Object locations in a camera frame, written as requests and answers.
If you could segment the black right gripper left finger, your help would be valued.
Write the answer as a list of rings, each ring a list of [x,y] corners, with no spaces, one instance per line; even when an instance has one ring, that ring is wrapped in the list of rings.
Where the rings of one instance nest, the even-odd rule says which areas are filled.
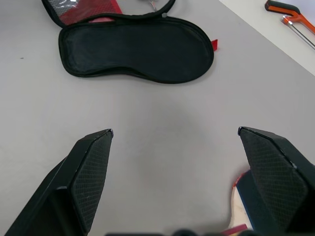
[[[103,192],[112,129],[78,140],[44,178],[7,236],[86,236]]]

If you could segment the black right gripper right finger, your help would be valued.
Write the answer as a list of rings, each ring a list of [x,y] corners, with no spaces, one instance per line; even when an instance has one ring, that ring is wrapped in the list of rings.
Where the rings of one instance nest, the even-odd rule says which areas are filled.
[[[286,138],[238,130],[250,169],[237,190],[252,228],[262,235],[315,234],[315,166]]]

